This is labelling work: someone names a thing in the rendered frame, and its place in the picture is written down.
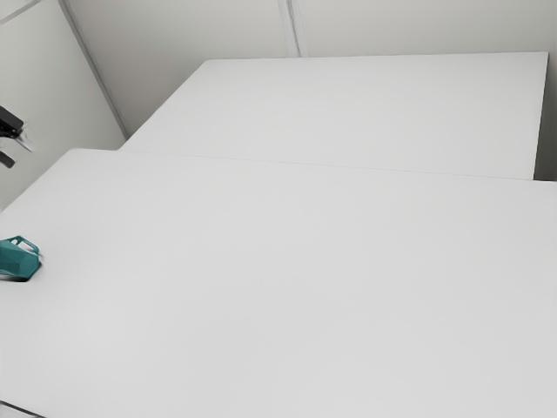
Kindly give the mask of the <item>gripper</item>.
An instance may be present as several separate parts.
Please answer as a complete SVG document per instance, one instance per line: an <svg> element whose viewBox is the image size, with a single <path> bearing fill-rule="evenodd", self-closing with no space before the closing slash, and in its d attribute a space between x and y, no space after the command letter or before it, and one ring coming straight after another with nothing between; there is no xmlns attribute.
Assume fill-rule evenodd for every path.
<svg viewBox="0 0 557 418"><path fill-rule="evenodd" d="M26 151L34 152L34 145L28 138L23 120L0 105L0 138L14 138ZM0 165L12 168L16 161L0 151Z"/></svg>

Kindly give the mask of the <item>teal faceted mug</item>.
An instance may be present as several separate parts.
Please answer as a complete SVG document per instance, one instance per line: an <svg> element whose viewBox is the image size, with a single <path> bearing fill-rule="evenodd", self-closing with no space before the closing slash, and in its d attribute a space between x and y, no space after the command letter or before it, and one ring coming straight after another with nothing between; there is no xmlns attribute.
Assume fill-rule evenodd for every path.
<svg viewBox="0 0 557 418"><path fill-rule="evenodd" d="M20 235L0 239L0 279L27 282L40 266L38 246Z"/></svg>

